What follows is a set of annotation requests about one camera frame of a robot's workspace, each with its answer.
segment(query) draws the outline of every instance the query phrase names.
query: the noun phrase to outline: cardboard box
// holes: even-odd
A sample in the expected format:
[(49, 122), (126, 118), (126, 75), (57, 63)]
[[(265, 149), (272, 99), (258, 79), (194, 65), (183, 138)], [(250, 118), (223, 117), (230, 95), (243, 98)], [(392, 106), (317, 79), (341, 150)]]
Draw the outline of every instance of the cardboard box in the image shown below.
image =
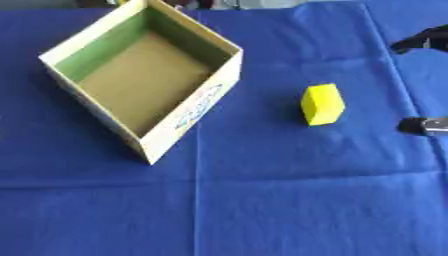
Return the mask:
[(159, 0), (131, 0), (39, 58), (155, 163), (238, 80), (243, 51)]

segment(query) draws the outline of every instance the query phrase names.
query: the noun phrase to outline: blue tablecloth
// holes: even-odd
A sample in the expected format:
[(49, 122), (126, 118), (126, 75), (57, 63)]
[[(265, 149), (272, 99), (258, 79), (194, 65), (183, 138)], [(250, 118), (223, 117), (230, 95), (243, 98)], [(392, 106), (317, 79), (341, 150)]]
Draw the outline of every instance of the blue tablecloth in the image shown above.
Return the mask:
[[(242, 79), (154, 166), (37, 59), (106, 10), (1, 12), (0, 251), (444, 255), (448, 140), (395, 127), (446, 115), (448, 55), (388, 50), (448, 23), (432, 1), (190, 13), (245, 48)], [(309, 128), (301, 95), (330, 82), (346, 112)]]

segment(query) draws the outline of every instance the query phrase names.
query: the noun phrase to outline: yellow block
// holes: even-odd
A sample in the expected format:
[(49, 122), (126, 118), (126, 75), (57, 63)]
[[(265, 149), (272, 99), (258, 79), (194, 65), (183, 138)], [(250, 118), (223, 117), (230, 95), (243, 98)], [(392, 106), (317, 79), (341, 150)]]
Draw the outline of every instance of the yellow block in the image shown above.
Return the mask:
[(308, 87), (301, 105), (309, 125), (334, 123), (345, 109), (344, 101), (335, 84)]

